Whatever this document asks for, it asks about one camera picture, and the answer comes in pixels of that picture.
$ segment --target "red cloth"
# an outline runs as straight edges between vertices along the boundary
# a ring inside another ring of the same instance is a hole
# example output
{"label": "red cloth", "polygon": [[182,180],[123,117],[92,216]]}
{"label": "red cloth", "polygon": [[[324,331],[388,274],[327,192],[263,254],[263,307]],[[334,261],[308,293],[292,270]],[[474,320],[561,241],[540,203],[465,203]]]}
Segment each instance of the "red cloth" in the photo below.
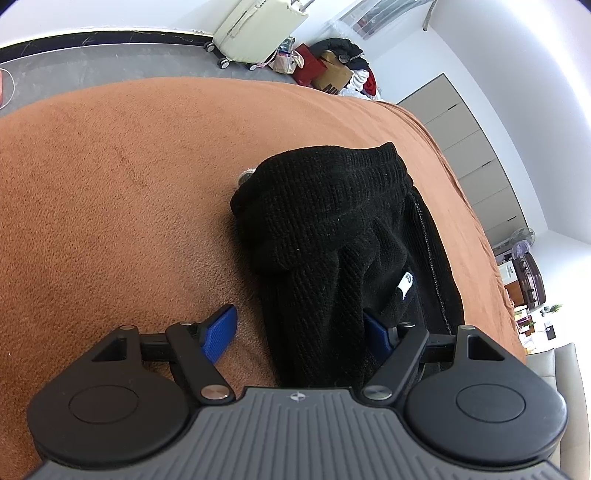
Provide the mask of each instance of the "red cloth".
{"label": "red cloth", "polygon": [[304,68],[297,67],[291,76],[298,85],[309,87],[312,80],[324,73],[326,65],[314,57],[305,44],[297,47],[296,52],[304,57]]}
{"label": "red cloth", "polygon": [[371,71],[371,69],[368,69],[368,72],[369,78],[363,84],[363,89],[368,95],[371,95],[373,97],[378,91],[378,85],[375,83],[374,73]]}

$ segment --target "cream suitcase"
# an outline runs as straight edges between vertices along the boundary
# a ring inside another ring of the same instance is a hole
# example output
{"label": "cream suitcase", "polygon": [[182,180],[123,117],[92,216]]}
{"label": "cream suitcase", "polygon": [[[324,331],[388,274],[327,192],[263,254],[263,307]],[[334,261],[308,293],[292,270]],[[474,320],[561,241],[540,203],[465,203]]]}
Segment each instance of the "cream suitcase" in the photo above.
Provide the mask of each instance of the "cream suitcase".
{"label": "cream suitcase", "polygon": [[213,46],[223,57],[221,68],[229,61],[239,61],[256,68],[264,62],[302,22],[308,18],[306,8],[299,0],[242,0],[213,36]]}

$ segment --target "beige cabinet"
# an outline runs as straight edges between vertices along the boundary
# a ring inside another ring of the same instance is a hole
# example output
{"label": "beige cabinet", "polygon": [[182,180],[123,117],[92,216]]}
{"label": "beige cabinet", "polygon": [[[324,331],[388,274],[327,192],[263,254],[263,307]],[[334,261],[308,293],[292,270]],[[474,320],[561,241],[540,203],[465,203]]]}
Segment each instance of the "beige cabinet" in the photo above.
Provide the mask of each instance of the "beige cabinet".
{"label": "beige cabinet", "polygon": [[400,106],[413,113],[439,145],[491,245],[527,226],[485,132],[445,75],[404,99]]}

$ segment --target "orange blanket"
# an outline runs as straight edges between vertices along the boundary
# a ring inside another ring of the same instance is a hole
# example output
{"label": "orange blanket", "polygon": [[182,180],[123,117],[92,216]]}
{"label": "orange blanket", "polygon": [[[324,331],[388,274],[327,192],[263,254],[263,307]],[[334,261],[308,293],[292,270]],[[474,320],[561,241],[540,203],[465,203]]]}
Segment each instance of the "orange blanket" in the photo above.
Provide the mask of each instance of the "orange blanket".
{"label": "orange blanket", "polygon": [[483,230],[405,110],[295,85],[150,79],[56,96],[0,119],[0,478],[38,462],[31,396],[113,328],[160,332],[236,304],[218,363],[272,385],[255,279],[233,230],[236,178],[310,145],[392,141],[433,215],[466,323],[523,358]]}

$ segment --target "black garment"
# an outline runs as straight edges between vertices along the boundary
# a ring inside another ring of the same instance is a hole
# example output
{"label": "black garment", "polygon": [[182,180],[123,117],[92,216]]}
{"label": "black garment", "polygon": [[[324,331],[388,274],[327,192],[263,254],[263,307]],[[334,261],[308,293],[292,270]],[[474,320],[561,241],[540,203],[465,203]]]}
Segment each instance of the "black garment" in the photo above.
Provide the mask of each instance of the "black garment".
{"label": "black garment", "polygon": [[347,38],[327,38],[326,40],[315,43],[308,50],[316,58],[320,57],[326,50],[330,50],[337,58],[340,55],[345,55],[349,58],[349,61],[343,64],[350,70],[369,70],[367,60],[359,58],[363,50]]}
{"label": "black garment", "polygon": [[[265,160],[232,211],[286,387],[359,388],[377,364],[362,310],[431,333],[463,323],[437,229],[394,145],[310,147]],[[397,288],[410,272],[403,299]]]}

